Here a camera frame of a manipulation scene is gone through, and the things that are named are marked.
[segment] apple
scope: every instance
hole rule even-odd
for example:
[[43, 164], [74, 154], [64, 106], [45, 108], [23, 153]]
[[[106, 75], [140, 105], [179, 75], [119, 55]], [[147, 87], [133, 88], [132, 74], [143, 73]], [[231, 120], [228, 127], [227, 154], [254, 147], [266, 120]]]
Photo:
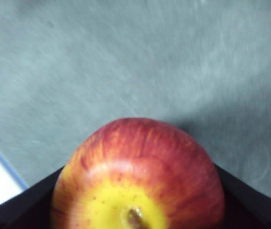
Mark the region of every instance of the apple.
[[54, 229], [215, 229], [224, 194], [206, 151], [187, 133], [122, 118], [72, 154], [55, 185]]

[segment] concrete floor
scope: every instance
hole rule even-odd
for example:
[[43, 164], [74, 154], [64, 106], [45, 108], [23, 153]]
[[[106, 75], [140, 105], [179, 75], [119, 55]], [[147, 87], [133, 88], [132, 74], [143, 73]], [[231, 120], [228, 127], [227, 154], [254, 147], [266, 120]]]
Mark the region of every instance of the concrete floor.
[[0, 151], [28, 185], [126, 116], [271, 197], [271, 1], [0, 0]]

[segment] apple skin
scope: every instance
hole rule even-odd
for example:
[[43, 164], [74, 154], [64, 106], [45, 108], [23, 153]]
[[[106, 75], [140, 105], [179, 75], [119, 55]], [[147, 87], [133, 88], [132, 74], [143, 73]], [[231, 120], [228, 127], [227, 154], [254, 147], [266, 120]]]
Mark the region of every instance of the apple skin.
[[52, 228], [99, 227], [97, 223], [92, 226], [92, 221], [102, 222], [105, 216], [91, 211], [103, 210], [96, 207], [94, 190], [105, 186], [104, 180], [108, 186], [100, 193], [109, 191], [107, 198], [116, 196], [116, 189], [109, 188], [112, 185], [126, 195], [132, 187], [134, 192], [142, 188], [147, 196], [143, 198], [151, 199], [161, 211], [160, 216], [155, 213], [152, 217], [147, 210], [148, 224], [150, 217], [163, 220], [160, 228], [164, 229], [222, 228], [224, 194], [213, 162], [190, 135], [168, 123], [122, 118], [87, 138], [72, 154], [55, 185]]

